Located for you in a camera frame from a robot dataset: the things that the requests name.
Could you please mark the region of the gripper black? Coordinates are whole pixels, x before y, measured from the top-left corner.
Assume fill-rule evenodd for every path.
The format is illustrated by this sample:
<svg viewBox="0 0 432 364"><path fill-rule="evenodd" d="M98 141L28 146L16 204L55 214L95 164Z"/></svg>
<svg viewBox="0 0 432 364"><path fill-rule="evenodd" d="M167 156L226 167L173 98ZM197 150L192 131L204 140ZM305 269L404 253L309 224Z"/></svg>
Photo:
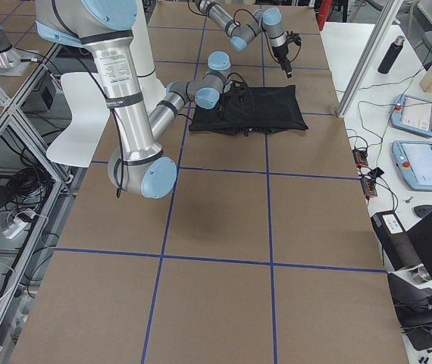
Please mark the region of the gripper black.
<svg viewBox="0 0 432 364"><path fill-rule="evenodd" d="M229 90L222 95L220 112L243 112L249 107L250 88L244 80L231 80Z"/></svg>
<svg viewBox="0 0 432 364"><path fill-rule="evenodd" d="M293 59L288 58L289 44L294 43L296 46L302 46L302 40L299 33L294 32L282 32L278 35L269 35L271 54L273 59L279 64L283 65L286 77L291 78L293 76L293 69L291 63L297 57Z"/></svg>

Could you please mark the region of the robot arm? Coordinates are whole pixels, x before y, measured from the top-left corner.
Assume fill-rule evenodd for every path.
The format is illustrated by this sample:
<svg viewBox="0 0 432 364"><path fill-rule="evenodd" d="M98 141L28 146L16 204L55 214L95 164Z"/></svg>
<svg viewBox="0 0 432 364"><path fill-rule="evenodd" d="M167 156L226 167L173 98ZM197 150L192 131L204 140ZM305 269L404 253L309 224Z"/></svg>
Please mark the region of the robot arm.
<svg viewBox="0 0 432 364"><path fill-rule="evenodd" d="M230 58L212 52L201 80L176 81L148 112L130 51L137 18L134 1L37 1L38 34L50 42L84 48L99 74L96 85L117 125L119 147L108 175L119 192L159 199L172 191L176 163L164 156L159 138L188 102L214 108L229 91Z"/></svg>
<svg viewBox="0 0 432 364"><path fill-rule="evenodd" d="M285 31L283 17L279 8L258 9L249 13L250 20L242 24L236 20L236 13L230 15L215 1L196 1L198 11L213 20L230 38L232 47L241 52L261 33L268 41L273 59L280 65L287 78L293 76L292 62L288 58L289 44L302 45L300 35Z"/></svg>

